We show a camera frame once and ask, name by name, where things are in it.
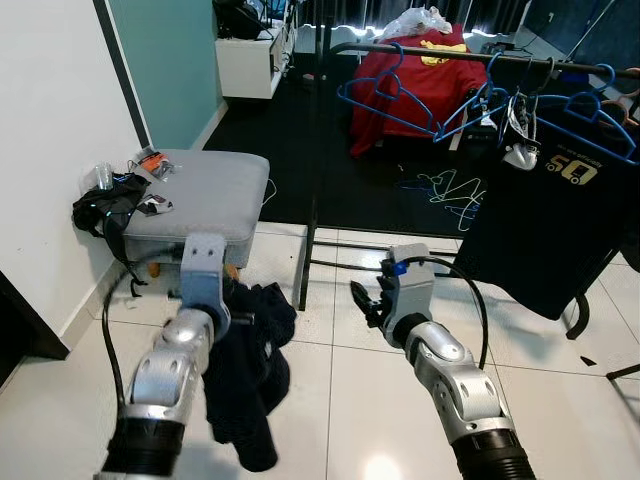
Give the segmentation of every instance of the red jacket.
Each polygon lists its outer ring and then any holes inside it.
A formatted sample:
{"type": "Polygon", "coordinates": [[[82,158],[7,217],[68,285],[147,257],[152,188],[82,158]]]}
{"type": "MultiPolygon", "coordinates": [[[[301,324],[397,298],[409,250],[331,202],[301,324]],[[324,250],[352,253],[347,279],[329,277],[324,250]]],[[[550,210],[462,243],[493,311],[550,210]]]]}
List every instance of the red jacket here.
{"type": "MultiPolygon", "coordinates": [[[[459,45],[464,43],[462,26],[454,25],[453,32],[448,35],[437,30],[429,30],[424,35],[398,37],[382,43],[397,42],[405,47],[420,47],[422,40],[436,45],[459,45]]],[[[425,48],[425,56],[429,56],[428,52],[425,48]]],[[[398,60],[398,55],[372,52],[356,70],[355,78],[376,77],[380,72],[389,70],[398,60]]],[[[400,78],[403,88],[418,97],[433,114],[432,131],[437,129],[436,122],[442,124],[460,107],[469,90],[481,87],[487,80],[485,67],[481,62],[449,60],[435,66],[427,66],[422,63],[421,57],[409,55],[404,56],[402,65],[395,73],[400,78]]],[[[387,77],[379,88],[384,93],[392,94],[396,91],[394,83],[391,77],[387,77]]],[[[351,90],[352,98],[360,103],[416,125],[427,126],[428,115],[407,95],[400,95],[396,101],[385,99],[374,92],[372,83],[356,83],[351,90]]],[[[354,157],[369,150],[383,135],[429,137],[419,130],[358,107],[353,109],[351,135],[351,155],[354,157]]]]}

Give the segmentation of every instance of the white cabinet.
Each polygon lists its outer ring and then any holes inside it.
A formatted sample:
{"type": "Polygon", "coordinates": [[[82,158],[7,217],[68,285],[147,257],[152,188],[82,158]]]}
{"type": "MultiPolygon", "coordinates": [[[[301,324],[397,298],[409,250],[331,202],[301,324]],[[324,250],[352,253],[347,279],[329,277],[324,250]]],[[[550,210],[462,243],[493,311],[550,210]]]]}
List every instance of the white cabinet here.
{"type": "Polygon", "coordinates": [[[266,32],[258,37],[266,40],[216,40],[218,71],[225,97],[273,97],[293,54],[296,32],[291,25],[282,24],[268,30],[273,39],[266,32]]]}

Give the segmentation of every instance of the black rug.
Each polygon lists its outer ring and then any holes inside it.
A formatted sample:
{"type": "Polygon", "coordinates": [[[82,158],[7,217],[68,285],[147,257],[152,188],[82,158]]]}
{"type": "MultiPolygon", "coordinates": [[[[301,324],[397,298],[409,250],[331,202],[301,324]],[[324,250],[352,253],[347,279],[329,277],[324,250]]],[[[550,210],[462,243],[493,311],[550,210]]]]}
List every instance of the black rug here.
{"type": "MultiPolygon", "coordinates": [[[[468,200],[437,202],[437,192],[406,187],[429,187],[418,175],[442,177],[446,183],[456,171],[452,187],[470,195],[482,178],[473,167],[473,148],[456,154],[447,142],[428,139],[385,138],[367,158],[349,155],[351,107],[335,96],[338,84],[350,80],[356,57],[333,58],[327,72],[328,92],[322,98],[326,120],[312,117],[312,86],[301,75],[313,72],[313,55],[296,54],[295,68],[278,86],[270,101],[233,100],[228,113],[207,142],[205,150],[230,150],[267,158],[277,195],[262,209],[263,221],[306,224],[314,186],[318,186],[318,222],[322,226],[462,237],[473,211],[468,200]]],[[[504,72],[513,81],[513,72],[504,72]]],[[[484,184],[477,192],[484,189],[484,184]]]]}

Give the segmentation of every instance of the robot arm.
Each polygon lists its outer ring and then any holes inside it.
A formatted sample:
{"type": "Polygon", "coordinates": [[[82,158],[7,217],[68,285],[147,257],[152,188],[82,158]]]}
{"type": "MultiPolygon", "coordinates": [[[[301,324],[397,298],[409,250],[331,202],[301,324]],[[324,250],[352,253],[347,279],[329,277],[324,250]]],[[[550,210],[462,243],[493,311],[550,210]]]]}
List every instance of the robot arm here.
{"type": "Polygon", "coordinates": [[[216,235],[187,238],[182,308],[138,364],[96,480],[171,478],[198,378],[231,322],[222,298],[224,247],[216,235]]]}
{"type": "Polygon", "coordinates": [[[422,244],[391,248],[378,277],[381,300],[372,301],[362,285],[352,282],[354,300],[370,327],[404,349],[435,403],[463,478],[535,479],[495,385],[476,367],[471,351],[432,320],[433,269],[411,263],[428,256],[422,244]]]}

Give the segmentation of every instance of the metal clothes rack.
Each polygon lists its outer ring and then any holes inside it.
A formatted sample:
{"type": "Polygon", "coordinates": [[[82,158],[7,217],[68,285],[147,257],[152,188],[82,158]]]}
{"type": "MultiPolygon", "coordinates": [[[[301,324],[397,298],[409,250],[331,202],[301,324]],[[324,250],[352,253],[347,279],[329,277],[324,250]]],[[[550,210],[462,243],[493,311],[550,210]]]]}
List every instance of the metal clothes rack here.
{"type": "MultiPolygon", "coordinates": [[[[331,45],[331,28],[333,27],[333,17],[331,15],[327,15],[326,17],[323,14],[323,1],[317,0],[315,5],[315,25],[316,25],[316,38],[315,38],[315,55],[316,55],[316,71],[314,78],[314,92],[311,106],[311,125],[315,126],[315,122],[320,122],[323,120],[324,116],[326,116],[325,108],[327,105],[331,104],[331,98],[327,98],[326,95],[335,95],[335,92],[328,90],[326,88],[326,84],[324,80],[326,80],[326,66],[331,61],[334,55],[337,55],[340,52],[344,51],[360,51],[360,52],[379,52],[379,53],[387,53],[387,54],[397,54],[398,50],[396,47],[391,45],[384,44],[361,44],[361,43],[341,43],[339,45],[330,48],[331,45]]],[[[423,56],[425,50],[422,48],[416,47],[404,47],[403,53],[405,55],[415,55],[415,56],[423,56]]],[[[477,54],[477,53],[462,53],[462,52],[450,52],[450,51],[439,51],[439,50],[429,50],[430,57],[437,58],[448,58],[448,59],[458,59],[458,60],[473,60],[483,62],[485,64],[489,63],[493,59],[492,55],[486,54],[477,54]]],[[[530,60],[529,57],[509,57],[509,56],[499,56],[496,59],[497,63],[508,63],[510,65],[522,65],[527,66],[530,65],[530,68],[540,69],[540,71],[548,72],[550,63],[548,60],[539,60],[533,59],[530,60]]],[[[576,63],[565,63],[565,62],[556,62],[554,65],[554,70],[563,71],[563,72],[574,72],[574,73],[592,73],[596,75],[603,75],[608,77],[610,75],[610,71],[604,67],[598,67],[594,65],[583,65],[576,63]]],[[[640,81],[640,73],[636,71],[626,71],[626,70],[615,70],[616,78],[630,78],[640,81]]],[[[320,148],[323,148],[325,145],[326,139],[318,138],[318,145],[320,148]]],[[[314,260],[312,258],[313,255],[313,247],[314,245],[318,246],[330,246],[330,247],[341,247],[341,248],[356,248],[356,249],[364,249],[364,250],[388,250],[386,247],[381,246],[368,246],[368,245],[355,245],[350,243],[340,243],[340,242],[326,242],[326,241],[317,241],[315,240],[315,232],[316,229],[322,224],[318,219],[318,191],[322,182],[323,175],[318,174],[317,171],[314,171],[314,188],[312,193],[311,200],[311,209],[309,215],[309,221],[307,223],[307,236],[306,236],[306,245],[304,251],[304,262],[302,268],[302,276],[300,283],[300,292],[299,292],[299,302],[298,309],[300,311],[304,311],[306,308],[307,301],[307,290],[309,288],[309,270],[311,268],[311,264],[327,264],[326,262],[322,262],[319,260],[314,260]]],[[[378,230],[365,230],[369,232],[379,232],[378,230]]],[[[384,232],[384,233],[397,233],[402,234],[405,232],[384,232]]],[[[461,236],[443,236],[443,235],[429,235],[431,237],[439,237],[439,238],[451,238],[451,239],[460,239],[461,236]]],[[[587,289],[591,286],[591,284],[600,276],[602,271],[606,268],[607,265],[611,262],[613,257],[618,253],[618,250],[612,250],[609,255],[604,259],[601,265],[598,266],[594,274],[585,279],[584,288],[576,295],[576,303],[578,306],[578,320],[575,325],[573,325],[567,331],[567,338],[570,340],[575,340],[587,327],[589,323],[589,302],[585,296],[587,289]]],[[[455,257],[456,254],[451,252],[431,252],[434,256],[449,256],[455,257]]],[[[438,277],[456,277],[454,274],[436,274],[438,277]]]]}

